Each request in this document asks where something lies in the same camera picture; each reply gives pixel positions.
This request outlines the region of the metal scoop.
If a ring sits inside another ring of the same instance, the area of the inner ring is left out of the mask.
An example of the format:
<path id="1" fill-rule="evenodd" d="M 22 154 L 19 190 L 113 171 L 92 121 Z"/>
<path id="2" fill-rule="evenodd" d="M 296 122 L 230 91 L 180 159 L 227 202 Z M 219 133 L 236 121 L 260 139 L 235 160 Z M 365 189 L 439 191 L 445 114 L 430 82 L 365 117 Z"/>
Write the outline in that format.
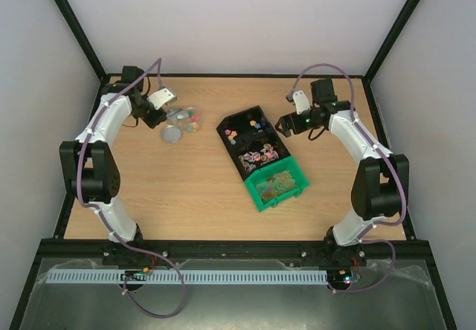
<path id="1" fill-rule="evenodd" d="M 186 120 L 190 117 L 185 109 L 170 109 L 167 111 L 167 119 L 171 121 Z"/>

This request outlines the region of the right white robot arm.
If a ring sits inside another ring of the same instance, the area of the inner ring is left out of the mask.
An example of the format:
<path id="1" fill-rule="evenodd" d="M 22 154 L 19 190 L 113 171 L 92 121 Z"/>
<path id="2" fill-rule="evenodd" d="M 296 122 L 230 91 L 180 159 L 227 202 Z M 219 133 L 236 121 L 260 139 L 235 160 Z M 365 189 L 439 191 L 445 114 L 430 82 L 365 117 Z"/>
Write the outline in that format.
<path id="1" fill-rule="evenodd" d="M 408 207 L 409 160 L 380 143 L 362 123 L 355 100 L 339 100 L 332 80 L 311 82 L 312 95 L 292 88 L 286 99 L 295 111 L 279 118 L 284 136 L 321 128 L 338 138 L 357 165 L 351 209 L 324 237 L 324 258 L 335 265 L 357 254 L 363 238 L 379 225 L 403 223 Z"/>

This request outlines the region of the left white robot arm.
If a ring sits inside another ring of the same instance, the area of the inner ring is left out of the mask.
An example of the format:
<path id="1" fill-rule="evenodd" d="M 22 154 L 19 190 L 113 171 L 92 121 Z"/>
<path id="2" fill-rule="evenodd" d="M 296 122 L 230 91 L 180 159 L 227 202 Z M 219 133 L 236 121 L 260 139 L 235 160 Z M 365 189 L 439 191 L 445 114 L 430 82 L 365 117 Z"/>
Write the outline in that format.
<path id="1" fill-rule="evenodd" d="M 119 197 L 121 179 L 113 143 L 128 117 L 153 129 L 167 119 L 164 107 L 177 98 L 160 76 L 158 89 L 145 93 L 148 74 L 137 66 L 123 67 L 117 82 L 100 89 L 99 105 L 84 130 L 59 146 L 67 193 L 92 210 L 106 228 L 108 240 L 119 244 L 139 242 L 142 234 Z"/>

